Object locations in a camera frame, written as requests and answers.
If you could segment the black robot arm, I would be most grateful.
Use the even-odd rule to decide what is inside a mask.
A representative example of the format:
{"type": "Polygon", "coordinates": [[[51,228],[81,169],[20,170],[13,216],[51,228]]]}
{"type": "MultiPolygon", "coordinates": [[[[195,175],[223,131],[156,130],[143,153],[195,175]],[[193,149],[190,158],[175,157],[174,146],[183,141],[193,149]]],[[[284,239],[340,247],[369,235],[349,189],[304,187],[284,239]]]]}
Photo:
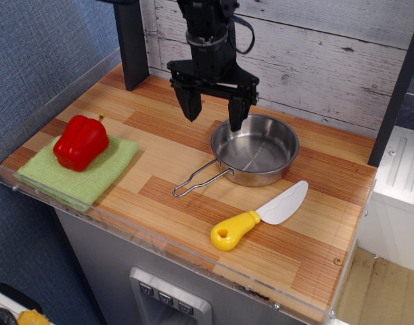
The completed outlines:
{"type": "Polygon", "coordinates": [[[185,117],[194,121],[202,110],[201,96],[211,95],[229,101],[229,123],[238,131],[258,101],[258,77],[237,64],[237,55],[246,55],[252,45],[237,47],[235,26],[252,26],[234,12],[237,1],[179,1],[187,23],[186,41],[191,59],[170,61],[170,84],[185,117]]]}

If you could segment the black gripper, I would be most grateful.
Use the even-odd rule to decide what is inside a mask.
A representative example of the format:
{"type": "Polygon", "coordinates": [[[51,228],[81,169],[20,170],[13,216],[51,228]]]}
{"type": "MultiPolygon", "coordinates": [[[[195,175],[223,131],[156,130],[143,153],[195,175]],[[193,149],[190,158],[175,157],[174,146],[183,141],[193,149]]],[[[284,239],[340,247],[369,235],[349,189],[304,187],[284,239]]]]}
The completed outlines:
{"type": "Polygon", "coordinates": [[[239,131],[250,106],[258,101],[258,77],[237,63],[235,48],[228,40],[211,43],[190,42],[190,60],[172,60],[171,85],[185,118],[193,122],[202,110],[201,95],[229,100],[229,124],[239,131]]]}

